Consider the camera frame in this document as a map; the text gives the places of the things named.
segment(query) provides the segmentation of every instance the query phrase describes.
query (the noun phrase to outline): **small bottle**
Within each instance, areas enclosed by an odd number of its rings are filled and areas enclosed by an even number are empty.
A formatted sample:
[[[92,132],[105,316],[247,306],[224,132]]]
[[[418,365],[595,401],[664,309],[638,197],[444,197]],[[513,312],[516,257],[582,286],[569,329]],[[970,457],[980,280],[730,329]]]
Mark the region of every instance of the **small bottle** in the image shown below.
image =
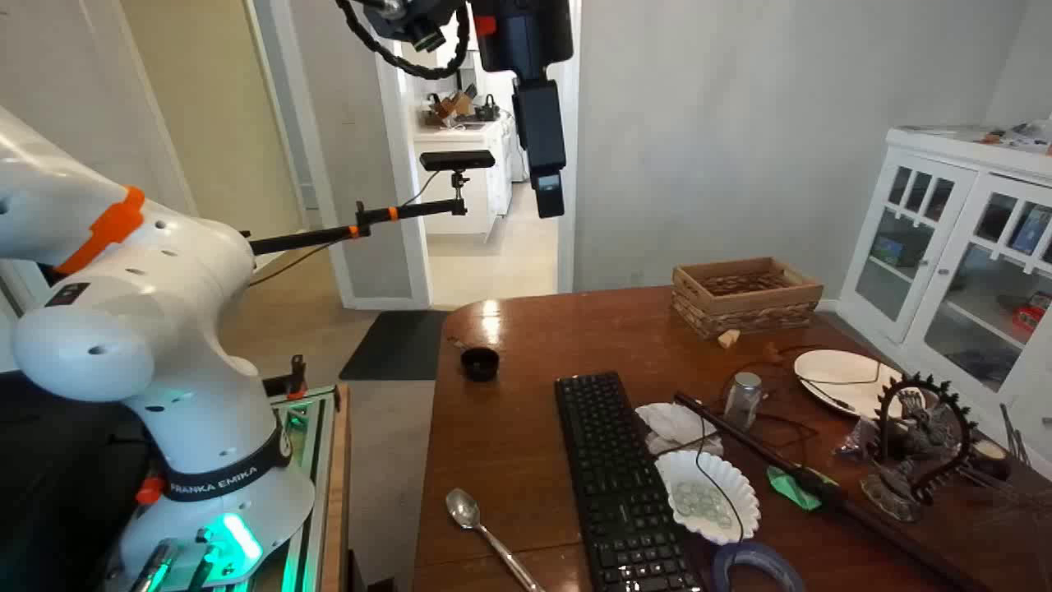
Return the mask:
[[[763,382],[756,372],[736,372],[727,391],[723,418],[740,431],[750,431],[763,398]]]

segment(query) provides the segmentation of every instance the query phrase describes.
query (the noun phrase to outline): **black mat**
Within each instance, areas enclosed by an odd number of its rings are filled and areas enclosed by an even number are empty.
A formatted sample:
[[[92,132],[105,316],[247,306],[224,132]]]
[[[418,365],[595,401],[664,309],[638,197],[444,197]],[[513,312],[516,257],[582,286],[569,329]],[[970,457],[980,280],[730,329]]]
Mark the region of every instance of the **black mat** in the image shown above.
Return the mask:
[[[431,382],[444,312],[381,312],[339,378]]]

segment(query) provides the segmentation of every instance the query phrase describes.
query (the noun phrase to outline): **black keyboard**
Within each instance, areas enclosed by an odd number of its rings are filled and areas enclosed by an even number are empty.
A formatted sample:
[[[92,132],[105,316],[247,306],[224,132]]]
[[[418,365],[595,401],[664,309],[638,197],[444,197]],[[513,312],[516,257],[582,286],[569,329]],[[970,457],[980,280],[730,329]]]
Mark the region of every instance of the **black keyboard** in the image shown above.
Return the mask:
[[[687,562],[687,530],[671,520],[621,378],[615,372],[559,378],[556,405],[592,589],[700,589]]]

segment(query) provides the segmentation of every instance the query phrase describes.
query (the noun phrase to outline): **wooden table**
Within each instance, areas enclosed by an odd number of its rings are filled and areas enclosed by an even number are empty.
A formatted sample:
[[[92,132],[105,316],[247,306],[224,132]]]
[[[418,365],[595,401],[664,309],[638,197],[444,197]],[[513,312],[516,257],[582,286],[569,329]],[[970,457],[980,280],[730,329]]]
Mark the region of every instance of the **wooden table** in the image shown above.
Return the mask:
[[[493,345],[503,355],[496,382],[464,378],[464,345]],[[1052,559],[1042,559],[1052,549],[1045,480],[1022,467],[996,493],[957,480],[937,493],[917,526],[884,520],[858,490],[861,467],[835,460],[851,418],[819,405],[792,378],[789,365],[802,349],[865,352],[828,319],[720,349],[671,312],[667,289],[506,299],[454,312],[437,362],[414,589],[516,589],[483,539],[447,520],[450,487],[480,500],[487,526],[546,589],[588,589],[552,382],[618,372],[634,405],[671,401],[684,391],[720,408],[740,368],[763,375],[766,414],[819,431],[805,457],[799,447],[779,447],[789,460],[835,477],[858,513],[901,536],[907,549],[924,549],[921,556],[953,572],[963,589],[1052,589]],[[756,421],[756,434],[779,441],[776,424]],[[756,454],[727,444],[727,460],[750,474],[759,497],[756,539],[776,546],[809,589],[947,589],[947,579],[937,579],[914,553],[855,520],[796,510],[766,487]]]

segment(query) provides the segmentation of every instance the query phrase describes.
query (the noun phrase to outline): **white bowl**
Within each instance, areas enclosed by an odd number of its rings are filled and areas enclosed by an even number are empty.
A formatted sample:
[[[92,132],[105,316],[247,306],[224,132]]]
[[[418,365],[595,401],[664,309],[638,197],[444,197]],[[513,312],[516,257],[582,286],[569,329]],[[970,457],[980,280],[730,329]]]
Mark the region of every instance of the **white bowl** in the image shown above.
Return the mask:
[[[674,451],[658,457],[674,520],[704,539],[727,546],[753,539],[759,530],[759,500],[753,483],[713,454]]]

